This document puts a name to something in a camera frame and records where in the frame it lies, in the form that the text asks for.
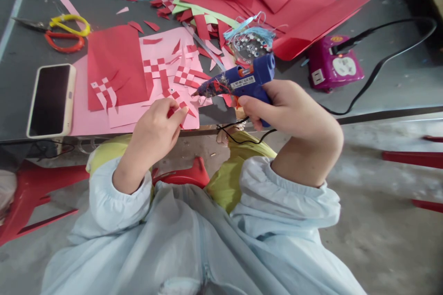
floor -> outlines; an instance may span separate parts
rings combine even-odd
[[[443,214],[415,208],[410,198],[443,202],[443,172],[380,159],[380,149],[443,152],[443,144],[423,141],[441,135],[443,122],[344,126],[345,147],[328,177],[341,197],[338,225],[320,231],[325,247],[342,259],[368,294],[441,294],[443,284]],[[278,151],[288,137],[277,132],[266,142]],[[180,138],[158,167],[161,172],[187,168],[202,156],[210,175],[229,156],[214,136]],[[46,166],[85,163],[75,153]],[[53,194],[31,222],[88,206],[86,181]],[[68,245],[71,216],[0,248],[0,294],[38,294],[50,257]]]

sleeve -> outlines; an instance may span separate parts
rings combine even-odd
[[[132,195],[119,192],[112,183],[120,158],[101,165],[90,178],[89,209],[78,218],[69,240],[80,244],[92,238],[119,233],[133,227],[148,213],[152,178],[147,172]]]
[[[313,188],[278,176],[270,167],[272,161],[245,161],[239,181],[242,196],[231,218],[253,238],[290,235],[320,242],[318,229],[338,222],[338,195],[326,183]]]

scissors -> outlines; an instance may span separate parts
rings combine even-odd
[[[30,20],[21,19],[21,18],[13,18],[13,19],[28,29],[43,32],[45,34],[45,38],[48,41],[49,45],[51,45],[51,47],[53,49],[55,49],[56,51],[61,52],[61,53],[74,53],[74,52],[81,50],[84,46],[84,38],[83,37],[86,37],[87,35],[89,35],[91,33],[90,24],[83,17],[78,16],[78,15],[71,15],[71,14],[60,15],[55,18],[52,18],[48,24],[45,24],[43,22],[33,22]],[[85,29],[82,31],[77,31],[77,30],[71,29],[70,27],[67,27],[66,25],[64,25],[62,23],[65,21],[72,21],[72,20],[80,21],[80,22],[84,23],[86,26]],[[62,28],[63,30],[68,31],[68,33],[52,32],[52,29],[54,27]],[[71,46],[71,47],[60,47],[54,43],[52,38],[77,39],[78,42],[77,42],[77,44],[75,44],[74,46]]]

red stool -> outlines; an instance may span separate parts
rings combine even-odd
[[[158,168],[152,171],[152,185],[158,181],[163,181],[170,184],[194,184],[203,189],[209,183],[209,175],[204,167],[202,157],[195,157],[192,168],[179,171],[171,171],[163,175],[157,176]]]
[[[0,226],[0,246],[68,215],[76,214],[78,209],[73,209],[26,226],[34,208],[51,201],[48,193],[68,187],[88,177],[89,174],[84,165],[42,168],[25,160],[17,172],[17,190],[14,194],[14,201],[9,208],[4,224]]]
[[[431,142],[443,143],[443,137],[423,136],[423,139]],[[397,152],[397,151],[383,151],[383,160],[394,161],[403,164],[427,166],[433,168],[443,169],[443,153],[441,152]],[[443,204],[412,200],[416,207],[426,210],[432,210],[443,213]]]

blue glue gun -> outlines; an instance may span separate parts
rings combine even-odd
[[[236,97],[247,95],[271,104],[262,85],[274,79],[274,68],[274,55],[264,55],[255,59],[248,69],[236,66],[204,82],[193,96],[211,98],[219,94],[232,94]],[[269,123],[261,121],[263,127],[270,127]]]

